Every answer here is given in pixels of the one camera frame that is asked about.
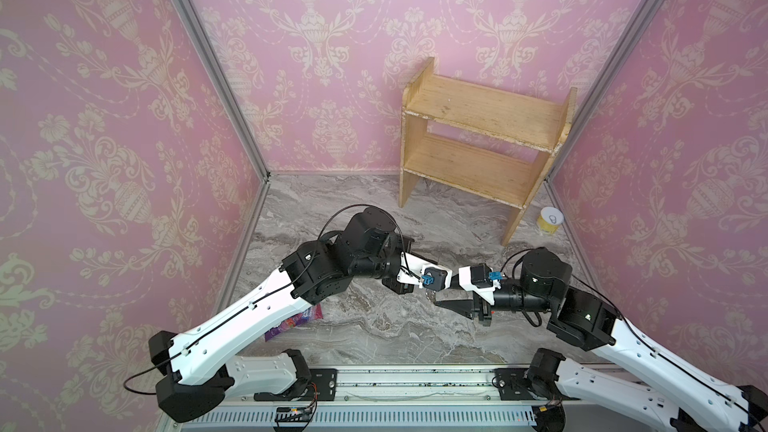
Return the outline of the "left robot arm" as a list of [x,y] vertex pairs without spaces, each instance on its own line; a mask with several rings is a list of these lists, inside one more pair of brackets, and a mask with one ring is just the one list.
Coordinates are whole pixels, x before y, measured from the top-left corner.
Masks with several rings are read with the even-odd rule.
[[160,331],[148,342],[161,375],[151,395],[177,423],[189,422],[226,400],[291,401],[304,396],[312,374],[300,351],[243,357],[241,351],[285,320],[344,292],[356,278],[380,280],[407,294],[422,284],[430,262],[411,254],[394,217],[354,204],[342,230],[323,227],[251,292],[188,331]]

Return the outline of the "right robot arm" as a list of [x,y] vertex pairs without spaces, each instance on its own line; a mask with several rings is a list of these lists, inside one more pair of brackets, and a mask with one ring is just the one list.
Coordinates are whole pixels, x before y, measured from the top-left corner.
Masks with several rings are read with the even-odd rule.
[[561,341],[607,359],[649,385],[678,407],[673,427],[709,431],[761,431],[767,394],[752,385],[721,381],[684,361],[631,323],[608,299],[571,286],[572,268],[544,247],[512,255],[518,277],[481,263],[457,272],[423,269],[422,284],[433,291],[460,289],[463,300],[440,307],[490,323],[495,311],[522,314]]

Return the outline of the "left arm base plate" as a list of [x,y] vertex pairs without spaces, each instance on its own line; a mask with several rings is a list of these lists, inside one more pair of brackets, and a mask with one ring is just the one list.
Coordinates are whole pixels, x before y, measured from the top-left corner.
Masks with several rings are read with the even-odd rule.
[[279,394],[256,393],[256,402],[313,400],[333,401],[336,396],[338,370],[335,368],[310,368],[297,373],[296,381]]

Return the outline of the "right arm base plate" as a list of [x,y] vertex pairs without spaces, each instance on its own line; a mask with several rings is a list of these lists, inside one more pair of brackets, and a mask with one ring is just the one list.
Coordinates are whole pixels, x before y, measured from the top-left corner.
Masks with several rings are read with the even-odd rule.
[[493,370],[492,385],[496,388],[501,401],[537,400],[533,387],[526,377],[528,369],[503,367]]

